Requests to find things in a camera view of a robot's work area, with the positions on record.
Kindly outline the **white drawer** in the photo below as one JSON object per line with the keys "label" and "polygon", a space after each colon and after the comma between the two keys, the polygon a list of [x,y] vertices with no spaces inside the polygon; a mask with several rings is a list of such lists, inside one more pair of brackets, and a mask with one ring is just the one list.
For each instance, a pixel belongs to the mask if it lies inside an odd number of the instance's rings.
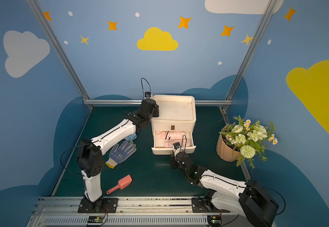
{"label": "white drawer", "polygon": [[170,155],[175,143],[179,143],[181,150],[187,154],[193,153],[196,149],[190,131],[153,131],[153,137],[152,153],[154,155]]}

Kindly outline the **pink umbrella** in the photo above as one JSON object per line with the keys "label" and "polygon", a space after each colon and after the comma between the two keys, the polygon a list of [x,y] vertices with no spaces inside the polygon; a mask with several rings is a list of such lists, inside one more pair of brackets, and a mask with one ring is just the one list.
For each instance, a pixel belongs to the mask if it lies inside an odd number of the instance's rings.
{"label": "pink umbrella", "polygon": [[174,141],[182,139],[185,135],[184,131],[156,131],[156,135],[158,135],[162,140],[166,141]]}
{"label": "pink umbrella", "polygon": [[181,145],[182,145],[183,147],[191,147],[191,146],[192,146],[192,145],[191,145],[191,142],[190,142],[190,141],[187,141],[187,140],[166,141],[166,142],[164,143],[164,146],[165,146],[165,148],[172,148],[172,147],[173,147],[173,144],[174,144],[175,142],[179,142],[179,143],[181,143]]}

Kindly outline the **white three-drawer cabinet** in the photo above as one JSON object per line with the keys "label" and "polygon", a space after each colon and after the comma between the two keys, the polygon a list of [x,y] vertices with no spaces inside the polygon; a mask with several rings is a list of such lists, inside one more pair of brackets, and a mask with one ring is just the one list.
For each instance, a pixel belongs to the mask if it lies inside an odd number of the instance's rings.
{"label": "white three-drawer cabinet", "polygon": [[195,99],[192,96],[155,95],[159,117],[151,120],[152,132],[192,132],[196,123]]}

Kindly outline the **light blue umbrella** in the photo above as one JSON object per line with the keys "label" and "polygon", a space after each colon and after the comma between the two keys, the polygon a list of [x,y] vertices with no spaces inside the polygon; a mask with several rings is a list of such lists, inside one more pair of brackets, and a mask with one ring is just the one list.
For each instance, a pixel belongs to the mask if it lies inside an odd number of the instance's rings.
{"label": "light blue umbrella", "polygon": [[136,133],[133,133],[133,134],[131,134],[131,135],[125,137],[124,139],[125,139],[126,141],[134,141],[136,138],[137,138],[137,134],[136,134]]}

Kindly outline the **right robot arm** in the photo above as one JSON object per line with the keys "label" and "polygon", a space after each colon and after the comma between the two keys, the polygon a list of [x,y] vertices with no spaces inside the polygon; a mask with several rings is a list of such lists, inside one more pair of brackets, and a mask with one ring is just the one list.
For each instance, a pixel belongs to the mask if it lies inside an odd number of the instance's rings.
{"label": "right robot arm", "polygon": [[254,227],[271,227],[279,204],[268,193],[268,188],[255,180],[232,180],[196,165],[184,151],[171,154],[171,168],[180,169],[187,182],[209,190],[205,201],[209,209],[226,210],[246,217]]}

